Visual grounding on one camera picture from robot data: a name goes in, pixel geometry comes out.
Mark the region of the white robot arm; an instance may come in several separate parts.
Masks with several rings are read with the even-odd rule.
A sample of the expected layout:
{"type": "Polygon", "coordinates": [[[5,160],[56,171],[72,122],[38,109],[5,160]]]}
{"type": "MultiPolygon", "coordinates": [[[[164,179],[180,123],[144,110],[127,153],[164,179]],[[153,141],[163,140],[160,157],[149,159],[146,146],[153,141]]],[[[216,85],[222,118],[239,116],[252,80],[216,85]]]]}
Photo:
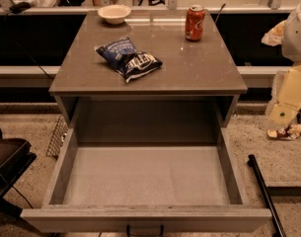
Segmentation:
{"type": "Polygon", "coordinates": [[[286,20],[264,34],[262,43],[270,46],[281,45],[284,57],[301,63],[301,2],[286,20]]]}

